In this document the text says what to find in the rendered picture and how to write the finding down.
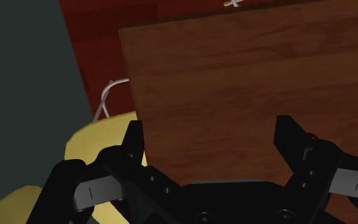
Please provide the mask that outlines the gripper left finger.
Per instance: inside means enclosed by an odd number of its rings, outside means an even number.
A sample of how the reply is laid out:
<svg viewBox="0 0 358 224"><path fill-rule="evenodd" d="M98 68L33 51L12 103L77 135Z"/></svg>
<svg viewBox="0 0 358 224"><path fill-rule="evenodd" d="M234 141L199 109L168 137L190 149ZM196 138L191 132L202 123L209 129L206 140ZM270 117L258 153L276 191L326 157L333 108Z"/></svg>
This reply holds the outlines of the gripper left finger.
<svg viewBox="0 0 358 224"><path fill-rule="evenodd" d="M56 164L26 224L88 224L95 206L111 203L129 224L182 224L181 187L141 164L142 122L129 123L123 142L104 148L91 164Z"/></svg>

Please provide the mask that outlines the brown wooden table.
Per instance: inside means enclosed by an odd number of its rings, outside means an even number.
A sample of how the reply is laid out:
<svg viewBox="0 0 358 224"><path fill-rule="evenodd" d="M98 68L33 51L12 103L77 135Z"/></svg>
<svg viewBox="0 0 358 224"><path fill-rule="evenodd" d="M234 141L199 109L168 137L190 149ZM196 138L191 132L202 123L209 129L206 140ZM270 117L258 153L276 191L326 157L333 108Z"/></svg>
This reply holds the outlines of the brown wooden table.
<svg viewBox="0 0 358 224"><path fill-rule="evenodd" d="M358 155L358 0L280 0L119 37L147 161L181 185L285 184L278 115Z"/></svg>

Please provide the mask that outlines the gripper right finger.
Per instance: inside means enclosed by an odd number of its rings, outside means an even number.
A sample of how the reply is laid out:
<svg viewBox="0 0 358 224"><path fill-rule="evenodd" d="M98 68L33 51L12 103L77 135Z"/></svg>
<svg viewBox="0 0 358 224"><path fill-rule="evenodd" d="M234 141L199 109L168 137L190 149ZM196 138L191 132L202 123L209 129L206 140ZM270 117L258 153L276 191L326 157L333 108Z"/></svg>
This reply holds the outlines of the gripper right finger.
<svg viewBox="0 0 358 224"><path fill-rule="evenodd" d="M332 194L344 195L358 209L358 156L303 130L289 115L279 115L273 143L293 174L285 185L286 206L278 224L344 224L326 212Z"/></svg>

